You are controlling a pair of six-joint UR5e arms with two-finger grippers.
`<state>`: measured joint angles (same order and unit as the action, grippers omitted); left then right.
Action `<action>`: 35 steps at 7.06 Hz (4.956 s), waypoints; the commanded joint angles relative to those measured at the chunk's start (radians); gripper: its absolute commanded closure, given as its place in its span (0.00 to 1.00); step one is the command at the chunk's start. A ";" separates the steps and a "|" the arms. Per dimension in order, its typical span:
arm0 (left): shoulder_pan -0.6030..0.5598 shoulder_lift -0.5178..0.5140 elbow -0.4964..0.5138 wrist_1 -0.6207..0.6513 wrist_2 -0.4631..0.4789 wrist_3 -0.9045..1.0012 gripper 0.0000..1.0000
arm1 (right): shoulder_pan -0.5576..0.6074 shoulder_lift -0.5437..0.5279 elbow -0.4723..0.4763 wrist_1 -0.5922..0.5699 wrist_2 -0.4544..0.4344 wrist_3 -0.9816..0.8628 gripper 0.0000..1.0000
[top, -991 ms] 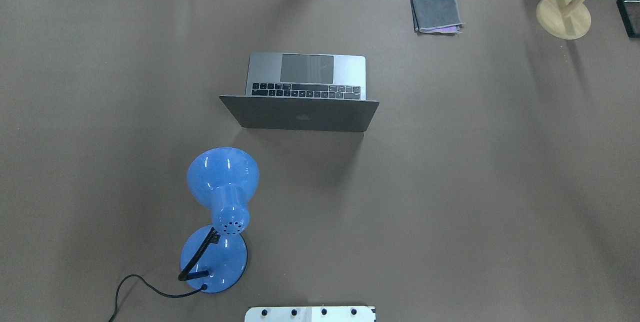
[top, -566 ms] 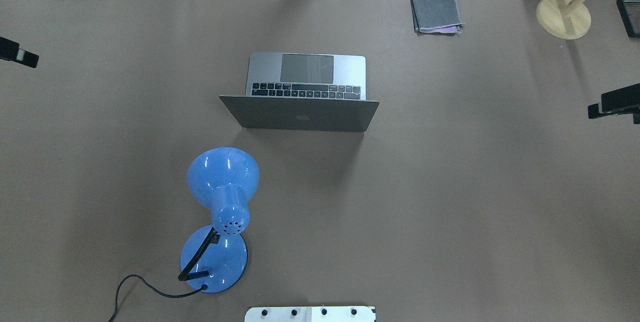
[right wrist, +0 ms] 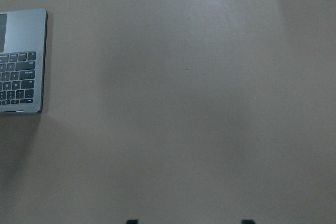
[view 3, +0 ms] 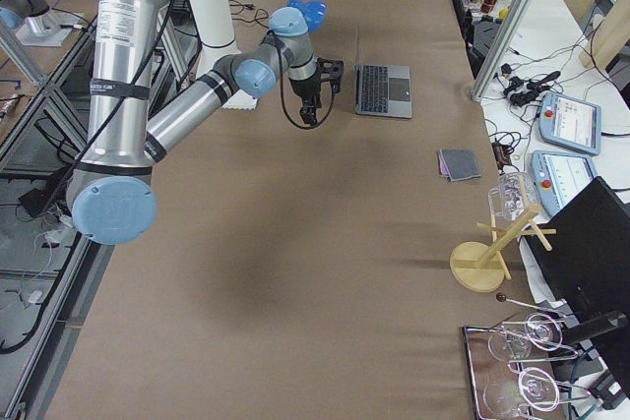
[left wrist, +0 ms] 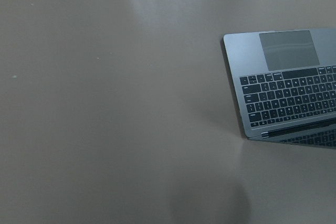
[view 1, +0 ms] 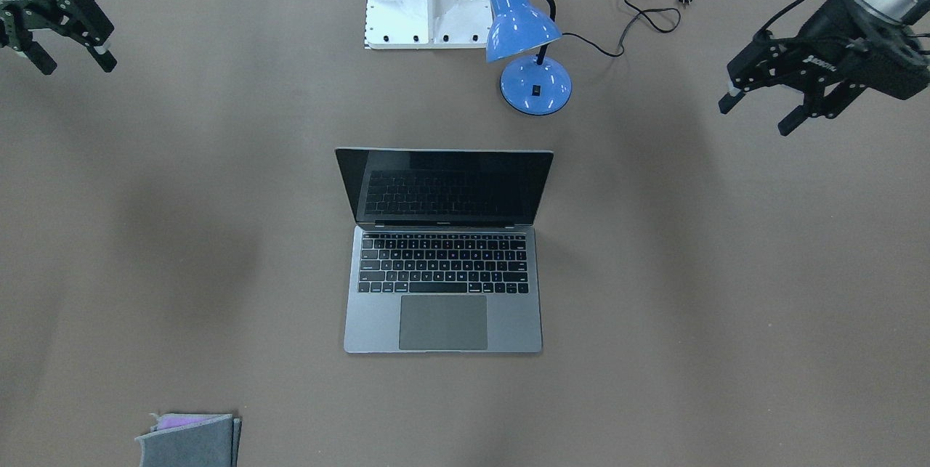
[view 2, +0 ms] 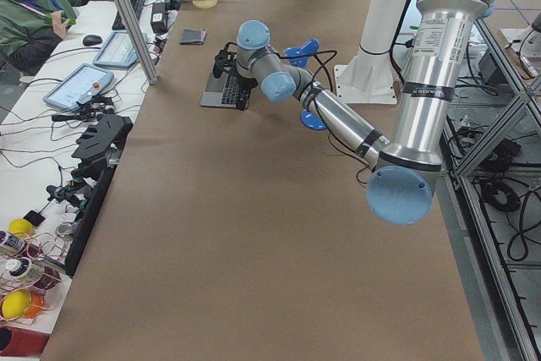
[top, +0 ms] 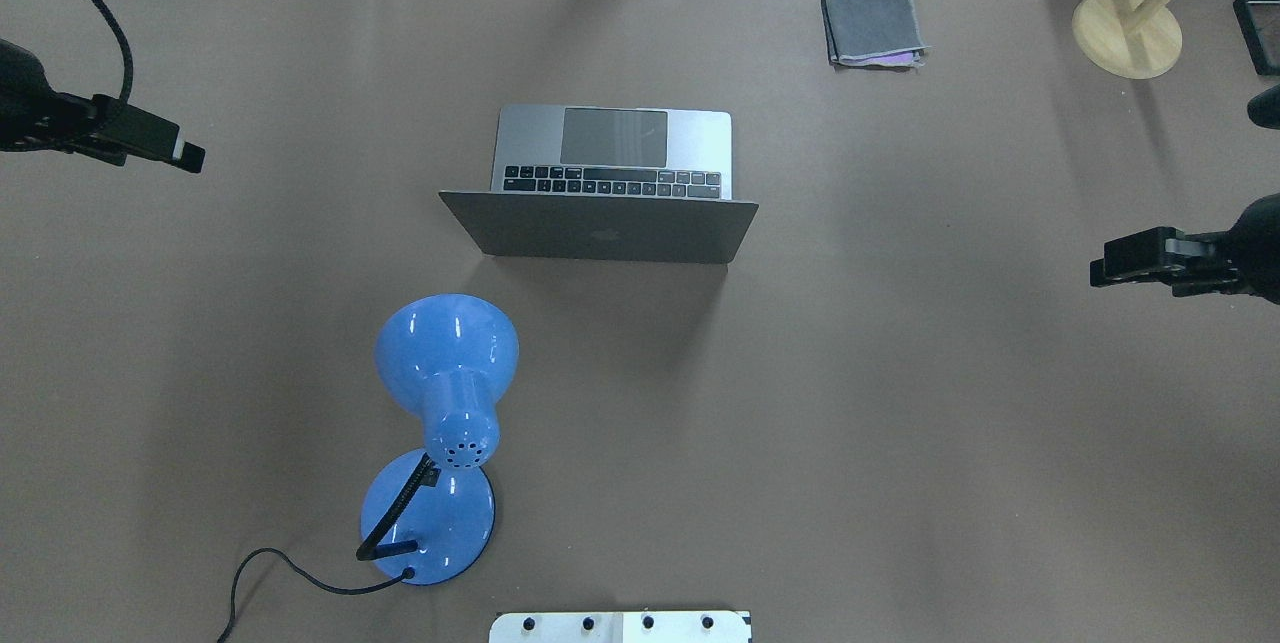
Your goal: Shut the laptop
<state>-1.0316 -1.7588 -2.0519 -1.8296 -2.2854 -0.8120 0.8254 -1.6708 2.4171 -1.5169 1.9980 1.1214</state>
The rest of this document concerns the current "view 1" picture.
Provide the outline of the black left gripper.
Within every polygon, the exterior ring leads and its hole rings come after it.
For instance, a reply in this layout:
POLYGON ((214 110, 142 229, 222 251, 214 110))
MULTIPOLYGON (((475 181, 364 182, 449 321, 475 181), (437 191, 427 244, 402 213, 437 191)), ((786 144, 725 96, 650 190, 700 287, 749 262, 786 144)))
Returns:
POLYGON ((771 17, 727 64, 729 87, 719 100, 721 114, 730 113, 750 91, 790 87, 803 92, 804 99, 777 124, 786 137, 806 120, 835 118, 865 89, 898 100, 927 89, 928 56, 907 25, 879 16, 863 0, 827 0, 797 36, 774 36, 771 24, 798 4, 771 17), (827 91, 831 84, 836 86, 827 91))

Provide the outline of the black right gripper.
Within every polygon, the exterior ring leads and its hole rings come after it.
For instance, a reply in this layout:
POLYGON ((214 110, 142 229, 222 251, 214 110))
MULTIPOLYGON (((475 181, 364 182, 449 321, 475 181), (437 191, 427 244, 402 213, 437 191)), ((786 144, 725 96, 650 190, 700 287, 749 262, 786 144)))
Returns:
POLYGON ((29 33, 51 30, 86 47, 104 73, 112 73, 116 57, 110 53, 114 26, 96 0, 1 0, 2 46, 13 47, 44 76, 57 63, 29 33))

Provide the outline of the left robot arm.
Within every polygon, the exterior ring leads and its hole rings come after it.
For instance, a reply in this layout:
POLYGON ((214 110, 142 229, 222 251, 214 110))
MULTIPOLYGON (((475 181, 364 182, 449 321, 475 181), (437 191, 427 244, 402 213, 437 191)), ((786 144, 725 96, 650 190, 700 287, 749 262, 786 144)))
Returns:
POLYGON ((928 0, 826 0, 797 36, 777 38, 764 24, 727 64, 719 110, 763 87, 790 87, 804 99, 778 123, 787 136, 810 118, 835 118, 868 89, 909 100, 928 87, 928 51, 913 31, 927 14, 928 0))

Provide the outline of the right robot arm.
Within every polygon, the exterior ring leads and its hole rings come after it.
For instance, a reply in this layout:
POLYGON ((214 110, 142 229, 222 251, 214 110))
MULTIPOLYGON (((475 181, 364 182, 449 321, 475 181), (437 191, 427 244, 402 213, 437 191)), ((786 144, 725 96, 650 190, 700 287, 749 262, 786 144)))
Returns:
POLYGON ((34 40, 37 30, 51 30, 79 43, 103 72, 113 72, 117 64, 109 50, 113 23, 95 0, 1 0, 1 17, 1 46, 30 60, 45 76, 57 63, 34 40))

